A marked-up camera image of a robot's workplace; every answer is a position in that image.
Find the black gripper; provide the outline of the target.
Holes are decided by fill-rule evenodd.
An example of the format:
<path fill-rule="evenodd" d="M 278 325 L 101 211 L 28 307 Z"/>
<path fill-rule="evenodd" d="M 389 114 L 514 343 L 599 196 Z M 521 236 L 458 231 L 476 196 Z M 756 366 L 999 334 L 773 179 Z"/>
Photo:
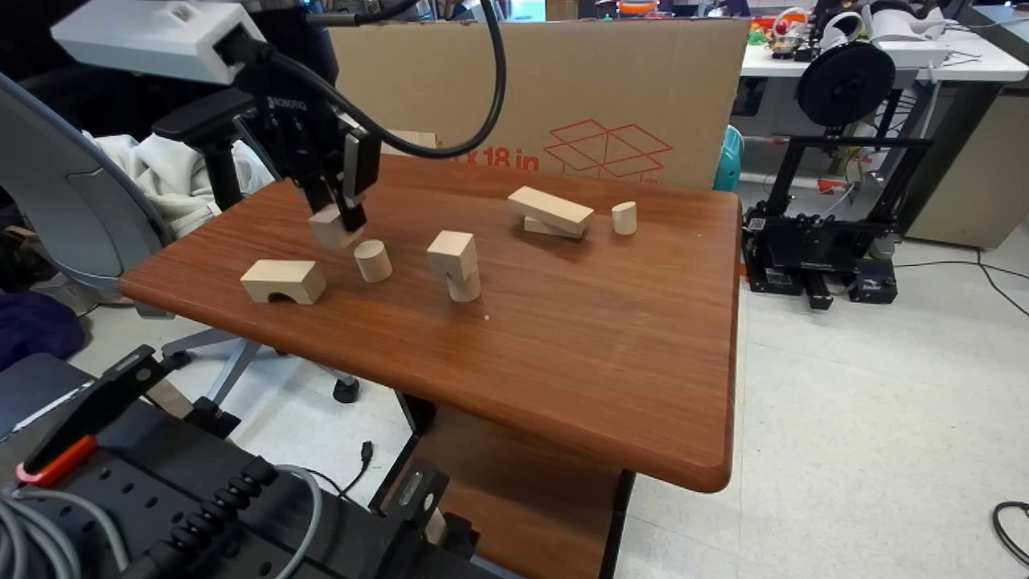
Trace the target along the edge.
<path fill-rule="evenodd" d="M 256 137 L 273 168 L 298 182 L 311 211 L 339 193 L 343 231 L 355 236 L 367 224 L 362 188 L 380 176 L 380 137 L 360 122 L 324 103 L 259 95 Z"/>

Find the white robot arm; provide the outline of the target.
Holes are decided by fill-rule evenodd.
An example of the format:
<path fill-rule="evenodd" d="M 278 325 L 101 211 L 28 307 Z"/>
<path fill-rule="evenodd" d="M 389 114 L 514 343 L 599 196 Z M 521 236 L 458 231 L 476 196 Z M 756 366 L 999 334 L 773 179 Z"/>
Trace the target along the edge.
<path fill-rule="evenodd" d="M 334 82 L 273 44 L 239 0 L 88 0 L 53 24 L 80 63 L 243 90 L 273 136 L 278 168 L 309 206 L 367 224 L 362 188 L 380 176 L 380 137 L 343 108 Z"/>

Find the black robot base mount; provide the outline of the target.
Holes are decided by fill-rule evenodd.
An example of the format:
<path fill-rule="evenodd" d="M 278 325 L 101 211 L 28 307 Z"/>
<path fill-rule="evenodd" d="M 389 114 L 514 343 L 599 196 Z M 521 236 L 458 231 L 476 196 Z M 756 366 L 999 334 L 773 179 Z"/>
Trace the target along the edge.
<path fill-rule="evenodd" d="M 230 443 L 206 399 L 171 414 L 164 378 L 61 481 L 22 487 L 16 463 L 93 378 L 53 354 L 0 369 L 0 579 L 496 579 L 476 529 L 436 508 L 439 474 L 362 508 L 311 465 Z"/>

